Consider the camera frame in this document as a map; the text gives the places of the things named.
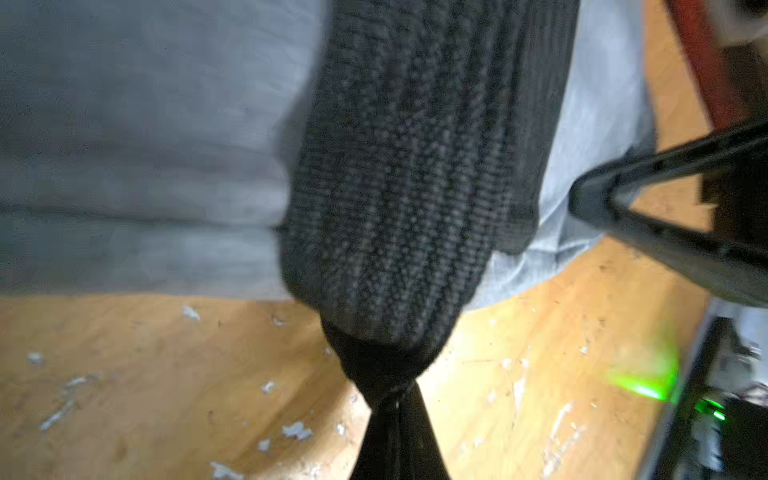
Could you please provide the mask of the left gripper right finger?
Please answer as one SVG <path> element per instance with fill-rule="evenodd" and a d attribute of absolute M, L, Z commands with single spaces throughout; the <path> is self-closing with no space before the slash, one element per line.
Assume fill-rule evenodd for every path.
<path fill-rule="evenodd" d="M 450 478 L 417 383 L 398 404 L 397 439 L 397 479 Z"/>

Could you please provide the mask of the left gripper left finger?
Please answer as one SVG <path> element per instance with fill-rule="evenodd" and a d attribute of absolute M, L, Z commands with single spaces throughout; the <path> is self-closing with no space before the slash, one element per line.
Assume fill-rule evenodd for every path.
<path fill-rule="evenodd" d="M 399 403 L 395 400 L 388 400 L 371 412 L 350 479 L 392 480 L 398 478 Z"/>

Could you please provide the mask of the grey bag with straps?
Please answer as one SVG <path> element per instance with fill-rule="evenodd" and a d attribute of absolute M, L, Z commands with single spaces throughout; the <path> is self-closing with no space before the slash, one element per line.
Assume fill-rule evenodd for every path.
<path fill-rule="evenodd" d="M 372 408 L 655 148 L 639 1 L 5 1 L 1 290 L 319 313 Z"/>

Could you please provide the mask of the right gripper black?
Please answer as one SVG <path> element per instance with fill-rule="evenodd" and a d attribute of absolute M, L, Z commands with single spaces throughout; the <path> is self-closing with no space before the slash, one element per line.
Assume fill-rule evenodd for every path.
<path fill-rule="evenodd" d="M 700 174 L 712 231 L 630 208 L 642 187 Z M 571 187 L 573 216 L 723 299 L 710 302 L 646 446 L 638 479 L 767 476 L 767 122 L 615 160 Z"/>

